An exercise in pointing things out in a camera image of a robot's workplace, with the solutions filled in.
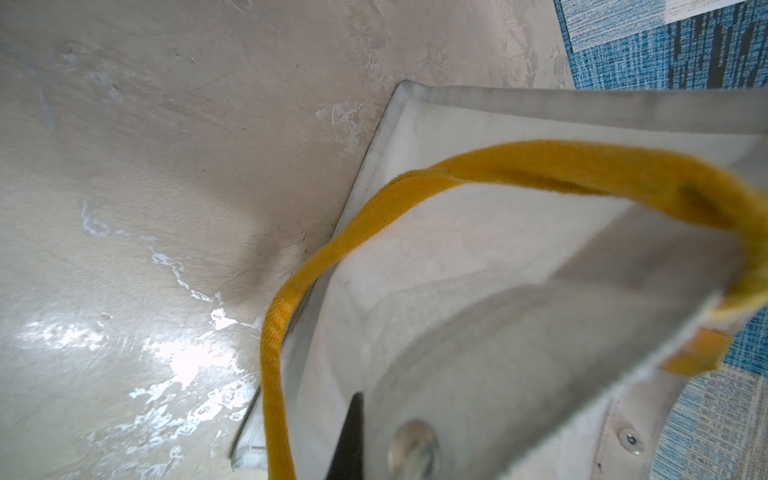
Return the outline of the white tote bag yellow handles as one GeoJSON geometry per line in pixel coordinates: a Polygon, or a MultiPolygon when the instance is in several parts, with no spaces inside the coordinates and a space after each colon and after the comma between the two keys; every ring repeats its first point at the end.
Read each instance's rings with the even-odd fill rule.
{"type": "Polygon", "coordinates": [[[400,83],[280,288],[266,479],[767,475],[767,93],[400,83]]]}

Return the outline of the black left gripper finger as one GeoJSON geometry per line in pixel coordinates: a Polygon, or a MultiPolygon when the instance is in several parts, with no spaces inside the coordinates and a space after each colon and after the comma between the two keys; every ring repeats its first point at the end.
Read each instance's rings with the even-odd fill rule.
{"type": "Polygon", "coordinates": [[[728,230],[624,203],[423,205],[346,259],[331,479],[501,479],[674,351],[741,271],[728,230]]]}

